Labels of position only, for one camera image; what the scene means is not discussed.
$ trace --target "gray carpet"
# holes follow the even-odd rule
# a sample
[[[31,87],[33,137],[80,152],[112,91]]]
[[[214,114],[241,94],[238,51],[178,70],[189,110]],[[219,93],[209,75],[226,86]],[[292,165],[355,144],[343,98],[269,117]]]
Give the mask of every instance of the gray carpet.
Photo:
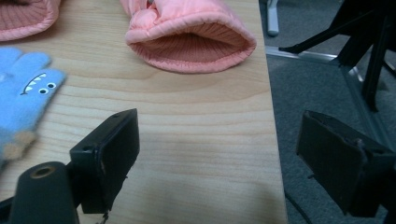
[[[342,4],[339,0],[279,0],[278,19],[280,33],[268,36],[266,31],[266,1],[259,0],[262,28],[266,46],[288,47],[327,29]],[[339,35],[309,51],[338,54],[347,41]],[[362,74],[368,64],[369,54],[358,64]],[[396,63],[393,52],[387,58]],[[312,172],[296,156],[295,149],[303,111],[313,110],[340,119],[364,133],[363,121],[354,104],[341,70],[336,65],[314,63],[276,56],[267,56],[273,94],[280,161],[285,191],[299,204],[312,223],[382,223],[386,214],[380,208],[376,217],[344,216],[315,179]],[[377,106],[389,135],[396,136],[396,79],[387,71],[381,73],[377,92]],[[300,212],[286,201],[289,223],[305,223]]]

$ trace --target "black cable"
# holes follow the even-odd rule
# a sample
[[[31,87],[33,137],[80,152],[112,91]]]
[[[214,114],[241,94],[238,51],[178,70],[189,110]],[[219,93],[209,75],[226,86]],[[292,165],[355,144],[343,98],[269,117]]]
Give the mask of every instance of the black cable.
[[[306,214],[306,212],[303,210],[303,208],[300,207],[299,204],[297,204],[297,202],[295,202],[293,200],[293,198],[291,198],[291,196],[286,192],[286,190],[284,190],[285,192],[285,197],[289,200],[289,202],[291,202],[291,204],[297,209],[297,211],[300,213],[300,215],[304,218],[304,220],[306,221],[306,223],[308,224],[313,224],[311,219],[309,218],[309,216]]]

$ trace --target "blue knit glove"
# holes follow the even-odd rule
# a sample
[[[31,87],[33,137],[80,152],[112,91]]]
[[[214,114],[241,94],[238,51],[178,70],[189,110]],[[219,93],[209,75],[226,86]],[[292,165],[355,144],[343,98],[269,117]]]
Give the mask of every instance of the blue knit glove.
[[[0,167],[35,140],[36,123],[64,81],[64,73],[49,64],[42,52],[0,48]]]

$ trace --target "wood grain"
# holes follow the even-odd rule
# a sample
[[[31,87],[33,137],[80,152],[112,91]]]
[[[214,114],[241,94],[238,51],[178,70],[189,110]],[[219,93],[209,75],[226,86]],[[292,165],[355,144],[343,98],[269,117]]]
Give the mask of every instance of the wood grain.
[[[216,74],[179,75],[144,63],[124,43],[129,18],[113,0],[63,0],[46,32],[1,43],[47,52],[67,80],[38,124],[38,139],[0,174],[0,200],[14,194],[24,170],[68,163],[69,149],[108,116],[137,108],[141,152],[107,223],[286,223],[259,5],[226,3],[258,47]]]

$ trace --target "ribbed knit fabric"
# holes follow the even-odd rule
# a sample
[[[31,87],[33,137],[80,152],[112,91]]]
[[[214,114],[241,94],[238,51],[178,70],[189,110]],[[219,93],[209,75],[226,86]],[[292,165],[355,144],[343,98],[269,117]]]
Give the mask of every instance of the ribbed knit fabric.
[[[47,30],[59,15],[61,0],[0,0],[0,41]]]
[[[120,0],[131,15],[126,42],[147,63],[179,73],[213,73],[244,61],[254,36],[221,0]]]

